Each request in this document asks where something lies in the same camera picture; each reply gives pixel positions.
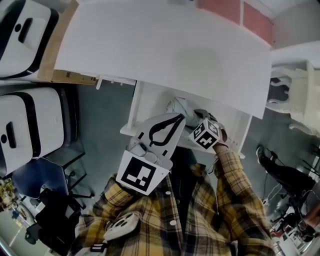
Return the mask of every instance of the yellow plaid shirt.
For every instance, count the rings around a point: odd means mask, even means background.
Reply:
[[[201,165],[192,168],[197,177],[189,203],[183,234],[178,208],[168,176],[149,195],[124,190],[113,175],[100,199],[79,221],[79,235],[70,255],[104,240],[108,221],[136,213],[136,229],[109,241],[107,255],[223,255],[230,256],[230,243],[238,241],[238,255],[275,255],[261,200],[255,195],[239,157],[220,154],[214,173],[215,196],[209,176]]]

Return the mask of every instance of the pink panel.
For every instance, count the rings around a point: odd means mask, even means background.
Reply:
[[[240,24],[240,0],[198,0],[198,7]]]
[[[244,2],[243,26],[264,39],[271,46],[274,44],[271,20],[246,2]]]

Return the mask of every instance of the shoe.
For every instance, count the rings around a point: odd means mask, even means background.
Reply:
[[[258,161],[258,164],[261,165],[260,163],[260,160],[265,157],[265,147],[262,146],[262,145],[258,145],[258,147],[256,148],[256,151],[255,151],[255,154],[257,156],[257,161]]]

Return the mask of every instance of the person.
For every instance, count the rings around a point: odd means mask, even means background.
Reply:
[[[278,156],[258,145],[256,152],[257,161],[287,191],[288,195],[296,200],[304,196],[307,191],[313,189],[316,182],[307,174],[289,167],[276,164]]]
[[[116,182],[79,220],[70,255],[104,242],[108,222],[139,216],[134,231],[107,242],[106,255],[275,255],[262,201],[254,193],[237,154],[216,145],[216,195],[205,166],[190,149],[177,147],[173,168],[154,191],[142,195]]]

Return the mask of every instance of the gray floor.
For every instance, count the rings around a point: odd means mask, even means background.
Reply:
[[[285,99],[285,88],[271,88],[269,97]],[[116,173],[123,151],[130,137],[120,134],[120,128],[128,121],[134,87],[120,86],[118,83],[102,83],[99,91],[93,86],[77,87],[80,106],[80,139],[85,151],[82,158],[87,177],[74,190],[78,194],[90,194],[96,197],[103,191],[111,174]],[[252,183],[253,190],[259,197],[267,196],[277,182],[267,178],[266,173],[258,164],[255,155],[257,145],[263,144],[276,152],[279,159],[287,166],[303,166],[302,160],[312,163],[314,156],[310,154],[311,145],[319,145],[319,139],[306,135],[299,130],[290,130],[292,122],[289,114],[280,114],[266,109],[263,120],[253,118],[242,153],[244,171]],[[195,153],[198,162],[210,166],[214,161],[211,154]],[[214,175],[212,183],[216,186]],[[269,206],[271,213],[276,207],[280,196],[276,196]],[[87,206],[93,199],[83,201]]]

